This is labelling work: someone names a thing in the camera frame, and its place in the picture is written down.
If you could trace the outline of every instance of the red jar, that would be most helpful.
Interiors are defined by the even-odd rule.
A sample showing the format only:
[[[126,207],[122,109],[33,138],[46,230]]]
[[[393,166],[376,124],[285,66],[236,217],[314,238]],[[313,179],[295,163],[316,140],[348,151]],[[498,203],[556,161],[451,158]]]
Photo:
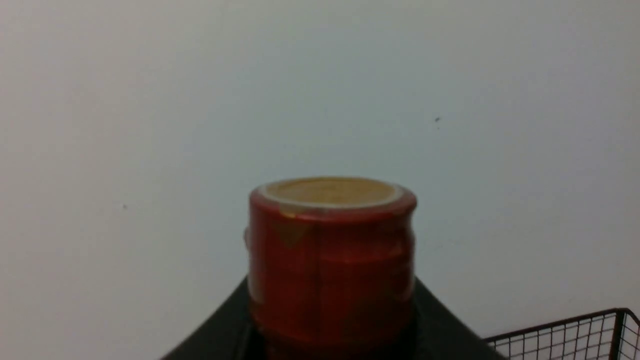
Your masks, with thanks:
[[[414,194],[352,177],[266,184],[245,234],[250,313],[272,359],[374,359],[410,323]]]

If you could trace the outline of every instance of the wire basket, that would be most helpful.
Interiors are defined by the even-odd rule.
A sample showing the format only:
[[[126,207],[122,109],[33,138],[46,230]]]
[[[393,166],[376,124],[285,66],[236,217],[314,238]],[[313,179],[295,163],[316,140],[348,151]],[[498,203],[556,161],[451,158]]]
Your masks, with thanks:
[[[610,309],[494,336],[486,341],[509,359],[640,360],[640,320]]]

